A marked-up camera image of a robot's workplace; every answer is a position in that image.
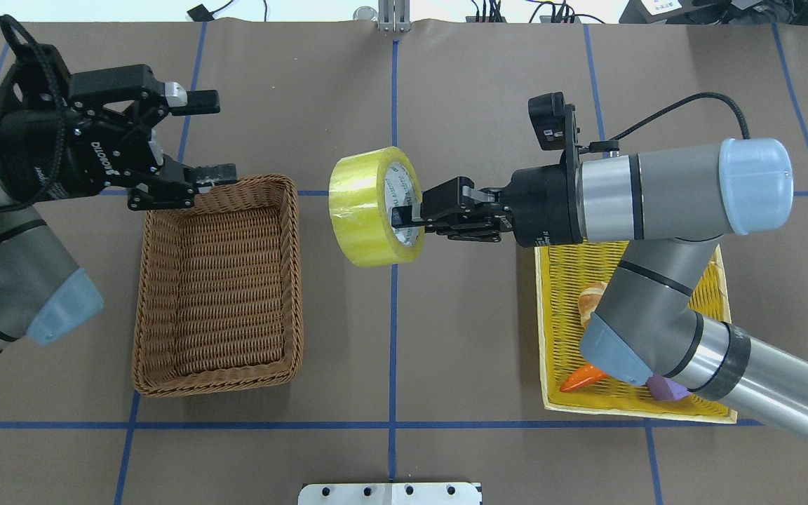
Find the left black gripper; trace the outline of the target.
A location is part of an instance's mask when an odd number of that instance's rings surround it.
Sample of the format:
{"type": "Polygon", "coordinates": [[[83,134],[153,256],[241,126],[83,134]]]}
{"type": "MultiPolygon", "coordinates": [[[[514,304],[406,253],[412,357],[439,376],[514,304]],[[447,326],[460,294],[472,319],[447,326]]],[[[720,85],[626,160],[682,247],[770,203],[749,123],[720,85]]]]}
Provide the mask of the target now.
{"type": "Polygon", "coordinates": [[[0,182],[16,203],[90,197],[128,187],[132,211],[189,210],[196,196],[238,182],[234,163],[164,163],[154,127],[170,115],[221,112],[218,90],[161,82],[147,65],[71,74],[69,107],[0,112],[0,182]]]}

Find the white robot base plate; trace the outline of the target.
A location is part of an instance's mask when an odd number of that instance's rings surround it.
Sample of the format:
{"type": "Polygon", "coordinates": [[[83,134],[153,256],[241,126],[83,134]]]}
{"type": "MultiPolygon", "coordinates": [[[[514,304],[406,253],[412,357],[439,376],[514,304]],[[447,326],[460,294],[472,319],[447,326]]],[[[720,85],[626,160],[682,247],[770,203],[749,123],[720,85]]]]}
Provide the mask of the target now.
{"type": "Polygon", "coordinates": [[[298,504],[483,504],[480,483],[314,483],[298,504]]]}

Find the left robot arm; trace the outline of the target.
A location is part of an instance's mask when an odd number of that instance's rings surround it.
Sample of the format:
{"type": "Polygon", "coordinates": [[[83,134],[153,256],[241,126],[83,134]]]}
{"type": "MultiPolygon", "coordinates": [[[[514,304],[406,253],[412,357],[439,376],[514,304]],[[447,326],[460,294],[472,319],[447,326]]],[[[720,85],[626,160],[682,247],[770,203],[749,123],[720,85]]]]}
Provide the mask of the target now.
{"type": "Polygon", "coordinates": [[[132,211],[190,210],[234,184],[232,163],[187,166],[163,152],[164,119],[220,112],[217,90],[161,82],[147,65],[71,73],[15,63],[0,87],[0,354],[47,344],[95,316],[103,299],[34,205],[126,190],[132,211]]]}

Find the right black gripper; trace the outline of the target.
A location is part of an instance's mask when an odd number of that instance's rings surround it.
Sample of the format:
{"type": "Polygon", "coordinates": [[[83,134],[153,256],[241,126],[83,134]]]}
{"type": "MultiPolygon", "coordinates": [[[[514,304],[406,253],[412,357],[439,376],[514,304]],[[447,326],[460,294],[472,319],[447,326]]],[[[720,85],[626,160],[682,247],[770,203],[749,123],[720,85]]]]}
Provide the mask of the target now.
{"type": "Polygon", "coordinates": [[[469,177],[451,180],[423,192],[419,217],[416,208],[392,208],[394,229],[423,227],[459,242],[498,243],[513,234],[523,248],[583,243],[577,217],[574,173],[565,166],[517,170],[503,187],[476,189],[469,177]],[[484,215],[488,204],[501,210],[484,215]]]}

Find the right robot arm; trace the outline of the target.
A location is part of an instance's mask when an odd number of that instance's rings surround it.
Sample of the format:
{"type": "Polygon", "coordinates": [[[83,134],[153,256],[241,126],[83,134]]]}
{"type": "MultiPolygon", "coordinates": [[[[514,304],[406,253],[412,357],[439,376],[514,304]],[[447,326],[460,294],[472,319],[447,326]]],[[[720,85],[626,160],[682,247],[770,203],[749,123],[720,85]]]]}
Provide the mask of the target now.
{"type": "Polygon", "coordinates": [[[690,297],[725,234],[782,227],[794,201],[786,148],[772,138],[520,169],[503,187],[464,177],[389,208],[394,228],[522,247],[626,242],[580,352],[616,379],[661,376],[808,442],[808,362],[703,316],[690,297]]]}

